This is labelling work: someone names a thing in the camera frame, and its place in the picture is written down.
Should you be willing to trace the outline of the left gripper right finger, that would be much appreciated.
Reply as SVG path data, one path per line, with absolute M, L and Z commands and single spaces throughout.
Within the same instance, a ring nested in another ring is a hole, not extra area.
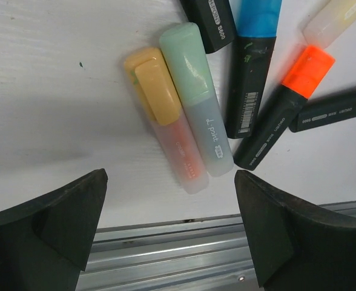
M 356 217 L 307 202 L 246 170 L 234 183 L 261 288 L 356 290 Z

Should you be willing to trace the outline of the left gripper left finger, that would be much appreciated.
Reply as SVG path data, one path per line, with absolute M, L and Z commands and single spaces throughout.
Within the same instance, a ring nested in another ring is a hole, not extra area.
M 108 175 L 94 170 L 0 212 L 0 290 L 75 290 L 101 217 Z

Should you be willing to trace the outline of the mint pastel highlighter body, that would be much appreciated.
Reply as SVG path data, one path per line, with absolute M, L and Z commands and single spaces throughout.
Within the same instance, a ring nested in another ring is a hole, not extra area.
M 184 109 L 208 173 L 228 173 L 234 161 L 216 94 L 206 92 Z

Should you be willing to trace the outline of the peach pastel highlighter body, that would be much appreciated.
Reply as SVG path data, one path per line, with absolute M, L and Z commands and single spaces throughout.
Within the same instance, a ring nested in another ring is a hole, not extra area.
M 209 184 L 208 172 L 184 114 L 168 125 L 151 121 L 156 137 L 183 189 L 196 194 Z

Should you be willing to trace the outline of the yellow-orange pastel cap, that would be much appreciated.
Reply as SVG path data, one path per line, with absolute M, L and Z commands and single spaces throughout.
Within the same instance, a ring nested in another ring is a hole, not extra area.
M 180 118 L 182 106 L 159 48 L 133 53 L 126 58 L 124 69 L 151 121 L 166 126 Z

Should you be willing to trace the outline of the green cap black highlighter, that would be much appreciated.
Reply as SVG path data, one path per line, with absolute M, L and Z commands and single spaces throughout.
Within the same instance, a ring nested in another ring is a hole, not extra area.
M 228 0 L 180 0 L 189 22 L 197 24 L 206 54 L 212 54 L 237 36 Z

